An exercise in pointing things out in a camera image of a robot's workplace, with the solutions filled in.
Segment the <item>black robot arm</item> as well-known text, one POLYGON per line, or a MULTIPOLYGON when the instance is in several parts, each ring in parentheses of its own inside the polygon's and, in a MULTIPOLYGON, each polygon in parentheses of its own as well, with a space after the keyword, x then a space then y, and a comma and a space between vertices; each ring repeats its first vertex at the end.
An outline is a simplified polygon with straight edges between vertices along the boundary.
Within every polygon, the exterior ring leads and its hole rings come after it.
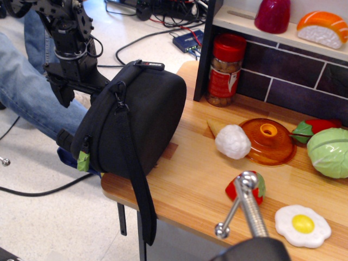
POLYGON ((78 90, 92 99, 109 82, 97 69, 94 29, 82 1, 4 1, 8 14, 22 18, 33 9, 54 40, 57 63, 45 63, 47 80, 61 105, 68 107, 78 90))

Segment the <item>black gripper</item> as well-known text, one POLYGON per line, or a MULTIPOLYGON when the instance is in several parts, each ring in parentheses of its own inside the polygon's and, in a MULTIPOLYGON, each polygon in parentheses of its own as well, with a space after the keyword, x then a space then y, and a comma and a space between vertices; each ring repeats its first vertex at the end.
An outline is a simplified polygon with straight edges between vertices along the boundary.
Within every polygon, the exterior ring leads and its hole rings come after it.
POLYGON ((73 90, 90 95, 93 105, 100 91, 109 83, 97 68, 97 59, 85 55, 75 60, 60 60, 58 63, 46 63, 43 68, 47 72, 48 81, 57 100, 65 108, 74 99, 73 90))

